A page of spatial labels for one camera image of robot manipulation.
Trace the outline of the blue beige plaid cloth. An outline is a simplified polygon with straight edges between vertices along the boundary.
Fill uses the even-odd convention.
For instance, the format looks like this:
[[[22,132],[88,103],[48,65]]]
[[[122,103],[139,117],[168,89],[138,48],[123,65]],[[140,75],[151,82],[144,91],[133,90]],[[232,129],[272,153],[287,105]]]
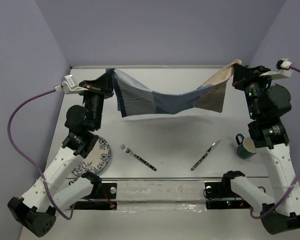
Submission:
[[[240,59],[233,60],[197,89],[182,94],[164,94],[151,90],[119,69],[109,68],[106,72],[113,72],[117,110],[123,118],[149,114],[175,115],[192,108],[221,113],[227,82],[234,75],[235,64],[242,65],[243,62]]]

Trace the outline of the silver fork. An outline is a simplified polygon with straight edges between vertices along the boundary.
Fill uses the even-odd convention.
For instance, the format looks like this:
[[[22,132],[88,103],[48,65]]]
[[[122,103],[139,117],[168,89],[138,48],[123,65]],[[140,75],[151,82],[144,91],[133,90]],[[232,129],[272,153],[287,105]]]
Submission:
[[[133,156],[134,158],[136,158],[137,160],[139,160],[141,163],[143,163],[144,165],[146,165],[147,167],[149,167],[150,169],[152,169],[153,171],[157,171],[157,169],[151,165],[150,163],[148,163],[146,160],[144,160],[143,158],[141,158],[140,156],[138,156],[137,154],[135,154],[131,149],[129,149],[126,145],[122,144],[120,146],[120,148],[128,155]]]

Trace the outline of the dark teal cup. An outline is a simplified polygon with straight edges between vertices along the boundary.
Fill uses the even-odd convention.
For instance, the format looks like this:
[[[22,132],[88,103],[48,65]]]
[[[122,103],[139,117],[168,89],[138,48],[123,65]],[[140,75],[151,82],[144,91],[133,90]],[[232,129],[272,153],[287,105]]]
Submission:
[[[258,152],[254,141],[250,137],[244,137],[241,133],[238,133],[235,140],[237,143],[236,154],[239,158],[249,159]]]

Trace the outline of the blue floral ceramic plate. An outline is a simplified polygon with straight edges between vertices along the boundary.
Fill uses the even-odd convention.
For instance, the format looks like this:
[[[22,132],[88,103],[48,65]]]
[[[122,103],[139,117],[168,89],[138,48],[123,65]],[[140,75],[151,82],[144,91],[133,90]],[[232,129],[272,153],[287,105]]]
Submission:
[[[110,159],[110,145],[104,138],[99,136],[93,150],[79,165],[72,170],[72,173],[77,177],[80,177],[85,172],[91,172],[95,175],[98,175],[106,168],[110,162]]]

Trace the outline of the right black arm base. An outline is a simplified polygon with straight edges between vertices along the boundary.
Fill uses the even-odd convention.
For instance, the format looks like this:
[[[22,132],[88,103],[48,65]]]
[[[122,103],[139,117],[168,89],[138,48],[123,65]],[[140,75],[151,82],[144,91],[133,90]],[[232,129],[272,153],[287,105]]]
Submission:
[[[203,196],[207,210],[249,209],[251,206],[239,195],[226,191],[221,182],[204,183]]]

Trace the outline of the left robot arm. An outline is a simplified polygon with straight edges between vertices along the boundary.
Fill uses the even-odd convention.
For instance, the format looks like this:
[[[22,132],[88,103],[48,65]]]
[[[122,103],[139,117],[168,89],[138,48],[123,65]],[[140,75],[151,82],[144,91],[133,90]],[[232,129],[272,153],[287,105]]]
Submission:
[[[78,200],[100,194],[102,180],[90,171],[83,173],[65,189],[60,190],[60,187],[72,170],[87,158],[99,139],[95,132],[101,128],[105,99],[114,95],[113,78],[112,68],[95,80],[80,83],[76,83],[73,75],[69,74],[63,77],[61,84],[41,94],[63,92],[83,97],[81,105],[73,105],[67,110],[64,126],[68,134],[45,170],[41,170],[16,146],[11,136],[12,121],[8,121],[7,133],[11,145],[38,170],[40,177],[22,196],[12,197],[7,207],[14,219],[38,238],[52,229],[57,216],[70,220],[72,217],[65,215],[64,210],[73,208]]]

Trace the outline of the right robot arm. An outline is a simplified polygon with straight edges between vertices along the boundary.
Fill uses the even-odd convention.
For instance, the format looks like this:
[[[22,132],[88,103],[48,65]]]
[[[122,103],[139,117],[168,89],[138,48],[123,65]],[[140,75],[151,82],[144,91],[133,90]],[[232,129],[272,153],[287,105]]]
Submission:
[[[261,156],[271,183],[273,197],[253,185],[240,171],[228,171],[221,179],[220,190],[225,196],[236,194],[250,205],[255,220],[261,220],[271,234],[300,229],[299,173],[295,173],[290,156],[287,131],[281,117],[292,109],[290,92],[274,79],[289,78],[292,64],[288,60],[277,63],[278,71],[264,66],[248,68],[233,65],[235,89],[245,93],[249,116],[252,122],[248,131],[254,146]]]

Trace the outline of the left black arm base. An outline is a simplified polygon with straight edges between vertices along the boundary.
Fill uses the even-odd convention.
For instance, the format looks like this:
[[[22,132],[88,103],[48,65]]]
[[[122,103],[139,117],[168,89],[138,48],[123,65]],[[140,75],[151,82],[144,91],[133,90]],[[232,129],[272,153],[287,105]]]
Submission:
[[[93,189],[91,194],[78,200],[75,210],[111,211],[117,209],[117,183],[114,181],[102,182],[100,190]]]

